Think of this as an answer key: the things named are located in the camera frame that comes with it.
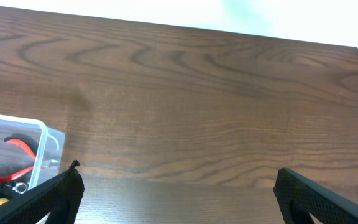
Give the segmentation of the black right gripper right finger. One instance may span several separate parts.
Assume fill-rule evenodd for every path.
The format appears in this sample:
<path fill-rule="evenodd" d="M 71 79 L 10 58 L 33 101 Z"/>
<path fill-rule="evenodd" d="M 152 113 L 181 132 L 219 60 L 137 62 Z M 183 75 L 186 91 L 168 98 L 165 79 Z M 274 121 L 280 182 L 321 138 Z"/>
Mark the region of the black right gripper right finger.
<path fill-rule="evenodd" d="M 278 171 L 273 192 L 285 223 L 358 223 L 358 204 L 291 169 Z"/>

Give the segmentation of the red black pliers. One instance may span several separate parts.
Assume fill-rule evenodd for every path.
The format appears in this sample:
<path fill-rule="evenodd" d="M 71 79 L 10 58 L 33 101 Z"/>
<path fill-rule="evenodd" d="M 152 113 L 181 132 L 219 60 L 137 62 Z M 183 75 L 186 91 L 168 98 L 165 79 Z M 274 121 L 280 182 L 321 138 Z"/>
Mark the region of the red black pliers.
<path fill-rule="evenodd" d="M 0 135 L 0 177 L 39 185 L 59 173 L 62 152 L 52 136 L 41 146 L 28 134 Z"/>

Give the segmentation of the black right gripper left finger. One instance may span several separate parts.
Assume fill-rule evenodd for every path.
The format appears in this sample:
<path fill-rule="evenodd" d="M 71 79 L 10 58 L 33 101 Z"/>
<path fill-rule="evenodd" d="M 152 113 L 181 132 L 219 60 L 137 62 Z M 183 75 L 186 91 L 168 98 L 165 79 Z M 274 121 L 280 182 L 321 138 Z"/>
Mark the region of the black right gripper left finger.
<path fill-rule="evenodd" d="M 74 160 L 61 174 L 0 205 L 1 223 L 74 223 L 85 186 Z"/>

